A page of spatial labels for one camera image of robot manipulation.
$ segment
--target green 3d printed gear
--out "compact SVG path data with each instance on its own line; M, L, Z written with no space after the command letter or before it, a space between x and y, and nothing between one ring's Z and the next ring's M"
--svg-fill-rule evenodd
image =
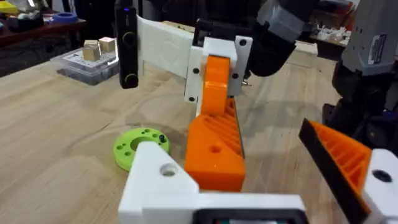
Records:
M136 128L119 136L113 145L113 155L120 168L130 171L137 146L143 141L154 141L170 152L170 141L165 134L152 128Z

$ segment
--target plastic storage box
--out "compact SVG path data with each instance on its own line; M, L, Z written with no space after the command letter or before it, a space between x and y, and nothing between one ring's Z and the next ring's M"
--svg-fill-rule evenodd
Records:
M50 61L59 67L58 73L89 85L99 84L119 73L115 52L103 53L98 61L91 62L84 60L83 52L77 49Z

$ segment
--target wooden table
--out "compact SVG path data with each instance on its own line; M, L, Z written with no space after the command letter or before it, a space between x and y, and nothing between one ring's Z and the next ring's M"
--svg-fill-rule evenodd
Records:
M86 21L83 19L79 19L78 22L69 23L69 24L45 24L42 27L27 30L24 32L12 32L6 26L6 21L0 20L4 24L3 31L0 33L0 47L7 46L9 44L15 44L17 42L26 40L26 39L34 39L38 37L42 37L50 34L62 34L69 31L77 30L86 25Z
M237 97L243 191L300 194L311 223L334 224L342 212L297 137L303 118L320 121L322 105L339 98L335 63L317 60L317 68L286 64L274 76L251 77ZM118 79L88 86L48 62L0 78L1 223L117 223L127 172L111 148L131 128L165 132L183 165L195 116L195 105L183 102L185 81L154 67L137 89L123 90Z

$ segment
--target wooden cube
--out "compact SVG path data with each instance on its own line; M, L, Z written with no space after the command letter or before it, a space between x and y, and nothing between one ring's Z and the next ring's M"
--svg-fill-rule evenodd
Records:
M92 62L96 62L101 58L100 48L98 45L86 45L83 47L83 58Z
M98 45L98 40L85 40L84 46L87 45Z
M114 39L109 37L103 37L99 40L99 47L101 52L111 53L114 52Z

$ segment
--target screw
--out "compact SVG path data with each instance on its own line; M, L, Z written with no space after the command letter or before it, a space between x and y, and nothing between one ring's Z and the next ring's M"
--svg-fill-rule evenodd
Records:
M240 46L245 46L246 43L247 43L246 40L241 40L241 41L239 41L239 45L240 45Z
M163 134L161 134L161 135L159 136L159 140L160 140L161 143L165 143L165 142L166 142L166 138L164 137Z
M386 183L391 183L392 182L392 178L390 176L390 174L388 174L386 171L384 170L373 170L372 171L373 176L383 182Z

